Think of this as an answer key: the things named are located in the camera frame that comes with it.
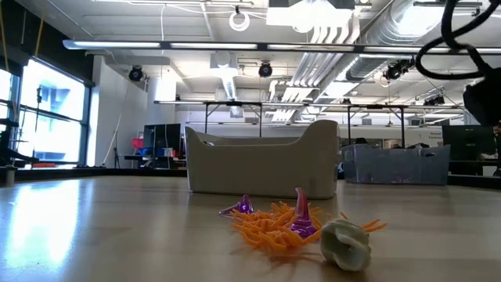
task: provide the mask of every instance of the security camera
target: security camera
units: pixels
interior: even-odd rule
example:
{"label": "security camera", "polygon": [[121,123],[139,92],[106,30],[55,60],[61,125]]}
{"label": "security camera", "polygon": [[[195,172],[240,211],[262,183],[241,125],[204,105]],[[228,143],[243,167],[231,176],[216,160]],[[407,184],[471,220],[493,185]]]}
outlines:
{"label": "security camera", "polygon": [[384,72],[383,77],[388,81],[397,80],[402,75],[408,73],[409,69],[413,68],[414,65],[414,59],[398,60],[397,63],[391,63],[388,65],[388,69]]}
{"label": "security camera", "polygon": [[144,77],[144,73],[142,72],[142,66],[132,66],[132,70],[128,73],[128,78],[132,81],[141,81]]}
{"label": "security camera", "polygon": [[259,67],[259,76],[262,78],[269,78],[272,76],[272,66],[269,64],[269,62],[262,62],[261,66]]}

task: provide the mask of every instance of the purple cone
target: purple cone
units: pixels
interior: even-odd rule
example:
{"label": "purple cone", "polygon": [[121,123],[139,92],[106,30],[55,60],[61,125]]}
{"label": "purple cone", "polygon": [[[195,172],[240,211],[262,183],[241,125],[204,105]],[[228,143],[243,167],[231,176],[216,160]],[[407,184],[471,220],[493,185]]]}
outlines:
{"label": "purple cone", "polygon": [[219,212],[219,215],[222,216],[230,216],[229,213],[236,209],[237,211],[245,214],[251,214],[254,212],[254,209],[252,208],[252,203],[251,199],[249,199],[249,195],[243,195],[242,200],[234,204],[233,206],[229,208],[225,208],[224,210]]}
{"label": "purple cone", "polygon": [[306,200],[306,192],[302,188],[296,188],[297,192],[297,203],[296,203],[296,215],[299,217],[294,221],[290,230],[297,232],[301,238],[311,236],[316,232],[316,228],[312,226],[312,221],[308,214],[308,201]]}

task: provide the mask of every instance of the wooden table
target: wooden table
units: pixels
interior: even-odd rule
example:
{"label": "wooden table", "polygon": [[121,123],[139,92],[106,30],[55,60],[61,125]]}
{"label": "wooden table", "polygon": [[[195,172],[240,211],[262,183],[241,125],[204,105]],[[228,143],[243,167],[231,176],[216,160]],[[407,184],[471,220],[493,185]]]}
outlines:
{"label": "wooden table", "polygon": [[[357,223],[389,222],[371,234],[364,273],[325,263],[317,244],[288,256],[250,249],[218,216],[238,200],[191,194],[186,178],[103,176],[0,189],[0,281],[499,280],[496,191],[339,182],[334,199],[312,205]],[[277,201],[251,200],[261,210]]]}

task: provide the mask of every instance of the window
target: window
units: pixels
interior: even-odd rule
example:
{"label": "window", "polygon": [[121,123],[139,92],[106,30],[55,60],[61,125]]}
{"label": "window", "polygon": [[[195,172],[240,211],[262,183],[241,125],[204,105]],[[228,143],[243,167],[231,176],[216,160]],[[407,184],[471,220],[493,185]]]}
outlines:
{"label": "window", "polygon": [[87,128],[86,93],[88,89],[83,83],[30,60],[23,69],[18,152],[26,156],[34,154],[41,161],[63,164],[84,161],[81,158],[85,155],[82,140]]}
{"label": "window", "polygon": [[[0,70],[0,118],[7,118],[9,115],[9,108],[5,102],[11,98],[10,93],[14,78],[10,73]],[[0,132],[4,130],[5,125],[0,125]]]}
{"label": "window", "polygon": [[10,89],[12,84],[12,75],[5,70],[0,70],[0,99],[9,100],[10,99]]}
{"label": "window", "polygon": [[78,161],[80,152],[80,123],[38,115],[31,111],[21,111],[20,126],[23,127],[23,142],[19,153],[34,156],[43,161]]}
{"label": "window", "polygon": [[81,120],[84,110],[85,86],[73,78],[30,60],[24,68],[21,104],[37,107],[40,89],[40,109]]}

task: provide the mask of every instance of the black cable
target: black cable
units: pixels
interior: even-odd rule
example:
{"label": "black cable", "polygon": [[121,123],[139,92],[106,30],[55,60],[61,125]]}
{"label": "black cable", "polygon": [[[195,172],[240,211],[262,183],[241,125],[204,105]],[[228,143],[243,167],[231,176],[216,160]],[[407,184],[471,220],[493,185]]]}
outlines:
{"label": "black cable", "polygon": [[[442,36],[427,43],[417,53],[416,69],[426,77],[440,80],[462,80],[484,77],[486,72],[490,71],[492,68],[481,58],[475,47],[468,44],[460,44],[455,40],[455,38],[466,34],[482,25],[494,13],[494,11],[496,11],[497,7],[499,6],[499,1],[500,0],[490,0],[491,5],[483,13],[475,17],[471,22],[464,25],[460,29],[452,31],[452,14],[458,0],[447,0],[447,2],[445,3],[444,15],[442,17]],[[477,65],[478,71],[467,74],[438,74],[427,70],[421,63],[423,56],[430,49],[438,46],[443,42],[445,42],[449,46],[449,48],[451,48],[451,55],[454,55],[462,49],[466,49],[471,59]]]}

